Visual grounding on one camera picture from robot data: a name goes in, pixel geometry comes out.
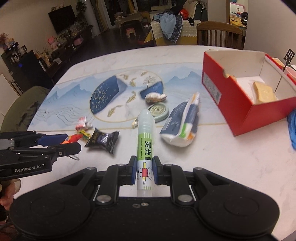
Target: blue and white package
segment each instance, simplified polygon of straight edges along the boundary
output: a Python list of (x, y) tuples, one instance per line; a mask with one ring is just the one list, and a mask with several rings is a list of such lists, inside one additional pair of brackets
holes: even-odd
[(160, 136), (174, 146), (188, 146), (194, 139), (198, 124), (198, 104), (200, 94), (195, 93), (188, 101), (173, 109)]

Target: television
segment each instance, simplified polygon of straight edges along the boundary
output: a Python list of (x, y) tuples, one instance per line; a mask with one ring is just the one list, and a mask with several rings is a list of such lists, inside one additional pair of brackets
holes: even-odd
[(62, 32), (76, 21), (72, 6), (66, 6), (48, 13), (56, 33)]

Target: dried flower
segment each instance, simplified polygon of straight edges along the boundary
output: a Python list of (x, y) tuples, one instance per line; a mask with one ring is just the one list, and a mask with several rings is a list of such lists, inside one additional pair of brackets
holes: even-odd
[(8, 34), (6, 34), (6, 33), (0, 34), (0, 44), (1, 45), (5, 44), (5, 41), (7, 39), (7, 36), (8, 36)]

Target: green chair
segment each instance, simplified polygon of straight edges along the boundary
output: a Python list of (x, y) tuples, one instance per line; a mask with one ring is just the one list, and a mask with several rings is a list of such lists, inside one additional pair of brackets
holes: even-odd
[(5, 115), (0, 132), (26, 131), (49, 91), (34, 86), (17, 98)]

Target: pink plush toy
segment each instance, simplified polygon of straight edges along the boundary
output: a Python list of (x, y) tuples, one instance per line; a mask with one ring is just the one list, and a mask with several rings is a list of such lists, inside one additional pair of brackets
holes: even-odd
[(52, 36), (47, 41), (50, 44), (50, 47), (52, 50), (56, 50), (58, 48), (57, 41), (55, 40), (55, 37)]

